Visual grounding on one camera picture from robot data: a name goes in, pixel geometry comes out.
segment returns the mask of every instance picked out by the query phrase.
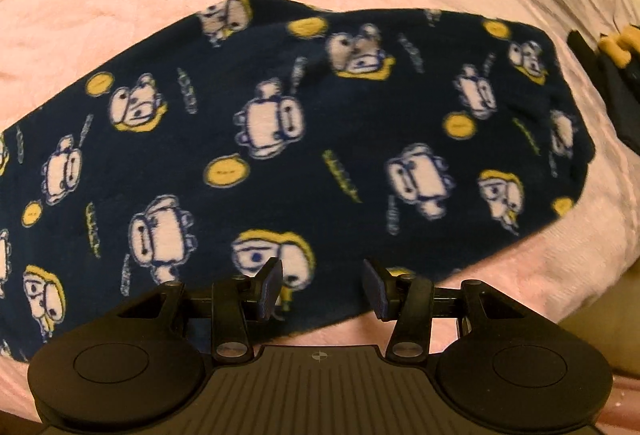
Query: white cartoon robot print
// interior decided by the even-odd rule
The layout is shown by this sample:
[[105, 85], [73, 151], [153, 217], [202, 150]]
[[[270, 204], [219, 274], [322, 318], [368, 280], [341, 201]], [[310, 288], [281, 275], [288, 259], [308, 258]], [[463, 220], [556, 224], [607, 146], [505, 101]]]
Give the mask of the white cartoon robot print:
[[491, 83], [479, 75], [474, 65], [465, 64], [453, 85], [460, 91], [460, 101], [473, 117], [486, 120], [498, 110]]
[[130, 89], [120, 87], [111, 94], [109, 119], [121, 132], [150, 132], [160, 122], [167, 104], [151, 74], [143, 74]]
[[543, 85], [546, 78], [546, 69], [540, 60], [541, 54], [542, 47], [534, 41], [523, 44], [511, 42], [509, 47], [511, 65], [538, 85]]
[[445, 160], [423, 143], [408, 146], [399, 157], [386, 163], [389, 183], [398, 198], [414, 205], [429, 220], [446, 215], [444, 201], [455, 187], [447, 170]]
[[49, 206], [58, 204], [64, 197], [75, 191], [80, 182], [82, 152], [74, 148], [73, 136], [65, 136], [58, 147], [42, 165], [42, 193]]
[[198, 243], [188, 233], [193, 216], [180, 209], [174, 195], [156, 197], [143, 213], [129, 224], [129, 248], [141, 267], [148, 267], [156, 284], [178, 279], [178, 266], [184, 264]]
[[574, 122], [560, 110], [551, 111], [551, 149], [559, 157], [573, 157]]
[[381, 48], [380, 31], [373, 24], [360, 27], [357, 36], [332, 34], [326, 50], [336, 75], [344, 78], [386, 80], [395, 59]]
[[4, 298], [2, 285], [6, 284], [11, 274], [11, 243], [9, 243], [9, 231], [0, 231], [0, 299]]
[[225, 0], [197, 13], [202, 31], [214, 47], [248, 27], [252, 11], [248, 0]]
[[296, 98], [282, 94], [277, 78], [256, 87], [254, 99], [234, 115], [234, 124], [242, 127], [236, 142], [246, 146], [254, 159], [275, 157], [305, 133], [302, 105]]
[[478, 178], [480, 194], [491, 217], [506, 230], [518, 234], [518, 215], [524, 208], [524, 187], [513, 173], [485, 170]]

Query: round black pad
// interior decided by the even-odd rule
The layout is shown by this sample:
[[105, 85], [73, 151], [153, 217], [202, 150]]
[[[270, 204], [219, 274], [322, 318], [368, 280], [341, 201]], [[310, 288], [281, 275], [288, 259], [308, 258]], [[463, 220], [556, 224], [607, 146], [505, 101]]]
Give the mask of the round black pad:
[[564, 377], [566, 364], [554, 351], [534, 345], [520, 345], [495, 354], [494, 370], [512, 385], [543, 388], [556, 384]]
[[29, 369], [38, 412], [57, 425], [124, 431], [149, 424], [183, 405], [204, 379], [201, 355], [178, 336], [58, 341], [40, 349]]
[[139, 376], [149, 365], [141, 348], [127, 343], [104, 343], [82, 351], [74, 368], [94, 383], [123, 383]]
[[593, 421], [612, 386], [604, 357], [579, 340], [514, 338], [472, 331], [442, 353], [436, 379], [452, 403], [497, 431], [555, 431]]

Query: ribbed black surface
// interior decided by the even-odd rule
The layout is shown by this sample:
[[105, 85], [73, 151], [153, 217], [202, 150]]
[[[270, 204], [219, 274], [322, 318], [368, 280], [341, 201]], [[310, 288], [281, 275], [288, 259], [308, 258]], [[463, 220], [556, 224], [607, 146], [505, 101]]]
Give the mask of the ribbed black surface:
[[[49, 428], [43, 435], [61, 435]], [[373, 347], [265, 347], [221, 368], [200, 396], [140, 435], [489, 435], [452, 412], [415, 368]], [[595, 435], [591, 428], [576, 432]]]

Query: yellow object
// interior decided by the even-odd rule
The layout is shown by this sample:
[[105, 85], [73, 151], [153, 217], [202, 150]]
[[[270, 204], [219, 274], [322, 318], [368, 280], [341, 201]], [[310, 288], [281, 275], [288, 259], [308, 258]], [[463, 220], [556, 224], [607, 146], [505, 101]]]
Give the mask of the yellow object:
[[401, 274], [415, 274], [414, 271], [405, 269], [404, 267], [387, 267], [386, 270], [391, 276], [400, 276]]
[[453, 139], [469, 139], [476, 133], [476, 123], [466, 114], [454, 112], [442, 122], [445, 132]]
[[344, 191], [354, 202], [362, 204], [360, 197], [358, 197], [358, 189], [354, 186], [353, 182], [349, 178], [349, 174], [344, 169], [344, 166], [340, 163], [332, 150], [325, 150], [322, 152], [322, 159], [329, 168], [331, 175], [334, 176], [340, 189]]
[[24, 227], [31, 227], [40, 220], [41, 216], [42, 204], [40, 204], [40, 201], [31, 201], [26, 205], [22, 213], [22, 225]]
[[113, 74], [109, 72], [98, 72], [89, 78], [84, 88], [87, 94], [96, 98], [109, 92], [113, 81]]
[[290, 303], [293, 301], [293, 289], [285, 287], [280, 289], [280, 302], [282, 303], [282, 311], [289, 312], [291, 310]]
[[495, 20], [485, 20], [482, 25], [484, 25], [486, 31], [495, 38], [508, 40], [511, 37], [511, 31], [509, 30], [509, 27], [507, 27], [502, 22], [497, 22]]
[[324, 36], [324, 33], [329, 28], [329, 23], [324, 18], [313, 16], [289, 22], [287, 28], [292, 35], [298, 38], [319, 38]]
[[633, 25], [627, 25], [619, 36], [618, 45], [626, 51], [635, 50], [640, 54], [640, 29]]
[[204, 169], [204, 182], [214, 188], [230, 188], [249, 177], [249, 165], [239, 154], [214, 159]]
[[574, 201], [569, 197], [560, 197], [551, 204], [559, 217], [564, 217], [574, 207]]
[[631, 53], [618, 44], [618, 35], [603, 36], [598, 40], [598, 49], [609, 56], [616, 67], [625, 68], [631, 61]]

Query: black clamp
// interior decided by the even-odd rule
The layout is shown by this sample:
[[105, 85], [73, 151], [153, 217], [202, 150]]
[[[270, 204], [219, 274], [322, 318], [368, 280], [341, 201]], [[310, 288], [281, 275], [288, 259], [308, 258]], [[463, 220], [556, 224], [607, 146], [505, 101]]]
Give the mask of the black clamp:
[[[362, 283], [376, 316], [396, 321], [385, 357], [369, 346], [264, 345], [254, 355], [247, 322], [273, 313], [282, 286], [276, 258], [255, 277], [236, 275], [209, 289], [159, 285], [36, 353], [28, 381], [50, 425], [44, 435], [214, 435], [228, 430], [231, 390], [256, 418], [270, 419], [269, 430], [237, 419], [244, 425], [238, 433], [280, 433], [300, 422], [300, 412], [282, 402], [284, 375], [297, 383], [291, 400], [300, 407], [304, 401], [311, 407], [316, 397], [318, 418], [341, 408], [355, 416], [334, 420], [342, 426], [336, 424], [336, 433], [377, 423], [392, 429], [404, 397], [413, 405], [402, 420], [406, 429], [413, 426], [408, 433], [426, 433], [435, 422], [477, 435], [593, 434], [612, 375], [590, 345], [479, 280], [437, 288], [419, 275], [392, 276], [367, 260]], [[196, 318], [211, 321], [210, 354], [184, 338], [188, 320]], [[429, 353], [433, 318], [458, 324], [459, 339], [440, 354]], [[255, 404], [256, 393], [271, 402]], [[340, 405], [350, 397], [356, 410]], [[274, 401], [282, 403], [279, 417], [273, 417]], [[362, 417], [365, 411], [370, 417]]]

